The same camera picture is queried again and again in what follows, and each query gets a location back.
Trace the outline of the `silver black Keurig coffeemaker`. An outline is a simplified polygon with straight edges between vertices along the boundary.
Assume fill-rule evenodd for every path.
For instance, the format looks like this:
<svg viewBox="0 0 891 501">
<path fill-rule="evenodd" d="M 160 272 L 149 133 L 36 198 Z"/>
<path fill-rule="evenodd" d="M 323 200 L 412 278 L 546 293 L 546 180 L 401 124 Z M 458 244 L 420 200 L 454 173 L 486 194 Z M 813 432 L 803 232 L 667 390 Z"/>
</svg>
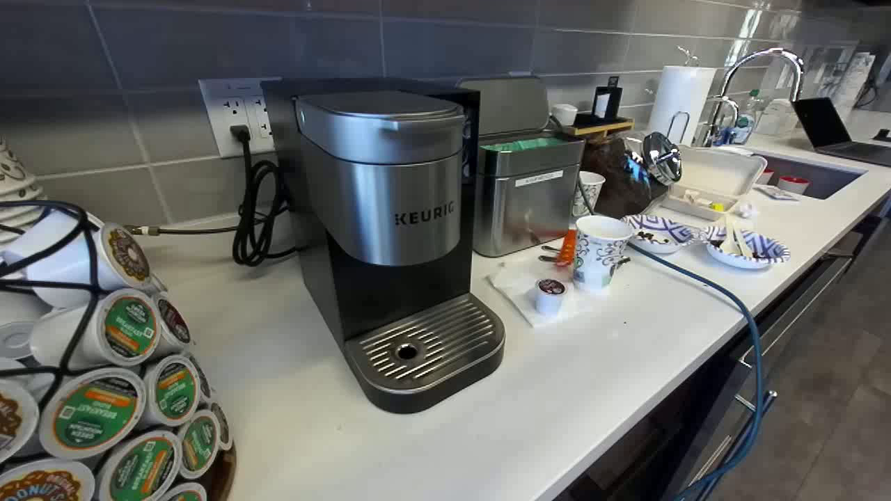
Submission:
<svg viewBox="0 0 891 501">
<path fill-rule="evenodd" d="M 490 376 L 470 293 L 480 94 L 404 79 L 266 87 L 305 286 L 365 399 L 423 411 Z"/>
</svg>

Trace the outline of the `stainless steel countertop box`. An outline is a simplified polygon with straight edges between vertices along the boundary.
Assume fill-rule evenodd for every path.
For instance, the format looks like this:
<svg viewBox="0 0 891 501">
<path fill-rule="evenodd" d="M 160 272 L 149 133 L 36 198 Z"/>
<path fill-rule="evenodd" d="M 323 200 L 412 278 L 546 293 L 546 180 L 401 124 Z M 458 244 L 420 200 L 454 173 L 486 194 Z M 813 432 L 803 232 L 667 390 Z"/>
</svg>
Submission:
<svg viewBox="0 0 891 501">
<path fill-rule="evenodd" d="M 480 168 L 475 251 L 507 255 L 558 240 L 572 222 L 582 140 L 550 131 L 539 79 L 475 79 L 480 94 Z"/>
</svg>

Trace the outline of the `single coffee pod on napkin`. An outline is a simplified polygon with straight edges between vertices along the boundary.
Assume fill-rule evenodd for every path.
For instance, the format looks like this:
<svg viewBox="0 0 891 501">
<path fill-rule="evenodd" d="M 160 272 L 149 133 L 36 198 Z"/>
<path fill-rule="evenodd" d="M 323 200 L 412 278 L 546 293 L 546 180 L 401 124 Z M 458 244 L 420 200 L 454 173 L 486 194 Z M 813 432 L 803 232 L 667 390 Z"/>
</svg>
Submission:
<svg viewBox="0 0 891 501">
<path fill-rule="evenodd" d="M 558 315 L 565 304 L 565 283 L 561 278 L 541 278 L 536 283 L 536 310 L 541 315 Z"/>
</svg>

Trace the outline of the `orange packet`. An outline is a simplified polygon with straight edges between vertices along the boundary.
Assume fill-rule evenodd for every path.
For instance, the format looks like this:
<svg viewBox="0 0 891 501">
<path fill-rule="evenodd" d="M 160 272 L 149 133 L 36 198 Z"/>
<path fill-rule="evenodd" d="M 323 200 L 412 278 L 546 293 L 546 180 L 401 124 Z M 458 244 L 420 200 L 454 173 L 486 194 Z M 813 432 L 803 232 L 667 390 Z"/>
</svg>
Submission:
<svg viewBox="0 0 891 501">
<path fill-rule="evenodd" d="M 565 236 L 564 236 L 564 244 L 558 251 L 555 265 L 561 271 L 568 271 L 575 265 L 575 258 L 576 258 L 576 227 L 568 227 Z"/>
</svg>

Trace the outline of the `patterned white paper cup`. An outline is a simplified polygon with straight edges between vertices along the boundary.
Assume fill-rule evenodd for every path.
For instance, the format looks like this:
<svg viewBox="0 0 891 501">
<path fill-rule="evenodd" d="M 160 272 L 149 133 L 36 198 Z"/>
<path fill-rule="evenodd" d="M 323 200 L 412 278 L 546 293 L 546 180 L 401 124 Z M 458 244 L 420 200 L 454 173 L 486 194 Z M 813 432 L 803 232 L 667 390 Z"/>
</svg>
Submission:
<svg viewBox="0 0 891 501">
<path fill-rule="evenodd" d="M 582 289 L 604 289 L 628 258 L 633 225 L 628 219 L 589 215 L 576 219 L 575 282 Z"/>
</svg>

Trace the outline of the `blue patterned bowl left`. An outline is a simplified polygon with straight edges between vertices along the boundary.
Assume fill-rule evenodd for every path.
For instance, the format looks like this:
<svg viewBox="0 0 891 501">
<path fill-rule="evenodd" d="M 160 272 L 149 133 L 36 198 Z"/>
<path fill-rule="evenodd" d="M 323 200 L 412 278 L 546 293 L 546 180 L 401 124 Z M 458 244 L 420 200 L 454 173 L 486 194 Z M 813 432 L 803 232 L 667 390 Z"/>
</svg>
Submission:
<svg viewBox="0 0 891 501">
<path fill-rule="evenodd" d="M 633 225 L 633 241 L 658 255 L 678 254 L 696 240 L 689 225 L 661 215 L 629 215 L 628 222 Z"/>
</svg>

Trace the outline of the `blue patterned bowl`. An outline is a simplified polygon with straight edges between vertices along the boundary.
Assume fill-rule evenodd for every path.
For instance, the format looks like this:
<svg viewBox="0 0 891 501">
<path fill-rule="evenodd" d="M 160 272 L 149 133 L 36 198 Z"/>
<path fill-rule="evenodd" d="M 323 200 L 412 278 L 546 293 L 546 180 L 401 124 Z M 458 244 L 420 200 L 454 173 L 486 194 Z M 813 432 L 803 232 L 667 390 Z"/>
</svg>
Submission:
<svg viewBox="0 0 891 501">
<path fill-rule="evenodd" d="M 678 254 L 696 240 L 689 225 L 661 215 L 629 215 L 628 222 L 633 225 L 633 241 L 658 255 Z"/>
<path fill-rule="evenodd" d="M 788 255 L 771 236 L 745 227 L 731 232 L 727 225 L 710 225 L 704 232 L 704 248 L 717 262 L 735 271 L 770 271 Z"/>
</svg>

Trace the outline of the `white rectangular tray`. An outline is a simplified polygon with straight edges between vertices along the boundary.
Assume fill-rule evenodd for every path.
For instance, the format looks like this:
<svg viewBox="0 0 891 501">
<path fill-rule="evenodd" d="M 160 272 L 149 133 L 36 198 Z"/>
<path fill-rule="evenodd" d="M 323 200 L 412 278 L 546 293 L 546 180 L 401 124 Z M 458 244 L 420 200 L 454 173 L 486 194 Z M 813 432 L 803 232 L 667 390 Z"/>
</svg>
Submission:
<svg viewBox="0 0 891 501">
<path fill-rule="evenodd" d="M 682 148 L 682 177 L 664 194 L 664 205 L 700 219 L 733 212 L 764 175 L 770 162 L 721 148 Z"/>
</svg>

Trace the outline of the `white paper towel roll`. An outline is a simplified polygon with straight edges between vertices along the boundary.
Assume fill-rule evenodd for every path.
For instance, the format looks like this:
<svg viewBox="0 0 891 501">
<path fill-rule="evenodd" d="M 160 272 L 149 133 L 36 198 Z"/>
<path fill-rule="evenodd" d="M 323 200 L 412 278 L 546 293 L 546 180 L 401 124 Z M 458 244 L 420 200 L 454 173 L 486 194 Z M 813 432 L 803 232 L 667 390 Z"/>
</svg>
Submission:
<svg viewBox="0 0 891 501">
<path fill-rule="evenodd" d="M 692 144 L 714 87 L 714 67 L 667 67 L 650 129 L 667 133 L 678 144 Z"/>
</svg>

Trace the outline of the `blue patterned bowl right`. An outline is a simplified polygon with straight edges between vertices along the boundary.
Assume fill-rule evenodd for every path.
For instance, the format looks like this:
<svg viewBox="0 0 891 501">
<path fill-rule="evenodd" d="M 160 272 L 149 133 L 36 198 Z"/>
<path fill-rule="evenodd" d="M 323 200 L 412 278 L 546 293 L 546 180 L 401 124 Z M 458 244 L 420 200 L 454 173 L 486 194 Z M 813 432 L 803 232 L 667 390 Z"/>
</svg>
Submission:
<svg viewBox="0 0 891 501">
<path fill-rule="evenodd" d="M 710 225 L 704 232 L 704 248 L 717 262 L 735 271 L 770 271 L 788 255 L 771 236 L 745 227 L 731 232 L 727 225 Z"/>
</svg>

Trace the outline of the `black laptop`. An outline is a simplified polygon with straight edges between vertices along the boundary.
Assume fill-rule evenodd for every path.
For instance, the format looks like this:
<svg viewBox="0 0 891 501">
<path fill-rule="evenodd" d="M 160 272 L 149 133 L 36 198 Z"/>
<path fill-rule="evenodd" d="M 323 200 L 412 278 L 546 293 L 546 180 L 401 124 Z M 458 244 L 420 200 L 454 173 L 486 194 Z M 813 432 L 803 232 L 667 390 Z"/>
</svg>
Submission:
<svg viewBox="0 0 891 501">
<path fill-rule="evenodd" d="M 793 111 L 816 154 L 891 168 L 891 148 L 856 143 L 830 98 L 796 99 Z"/>
</svg>

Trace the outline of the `white wall power outlet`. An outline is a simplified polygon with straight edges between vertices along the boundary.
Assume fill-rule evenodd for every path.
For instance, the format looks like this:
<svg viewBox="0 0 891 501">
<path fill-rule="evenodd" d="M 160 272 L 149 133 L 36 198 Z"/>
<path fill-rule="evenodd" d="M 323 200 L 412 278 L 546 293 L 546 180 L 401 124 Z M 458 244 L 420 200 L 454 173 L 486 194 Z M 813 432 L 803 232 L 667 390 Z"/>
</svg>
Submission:
<svg viewBox="0 0 891 501">
<path fill-rule="evenodd" d="M 204 79 L 197 83 L 207 117 L 220 155 L 241 155 L 243 148 L 231 133 L 235 124 L 246 124 L 253 154 L 273 150 L 273 131 L 267 117 L 267 99 L 263 79 Z"/>
</svg>

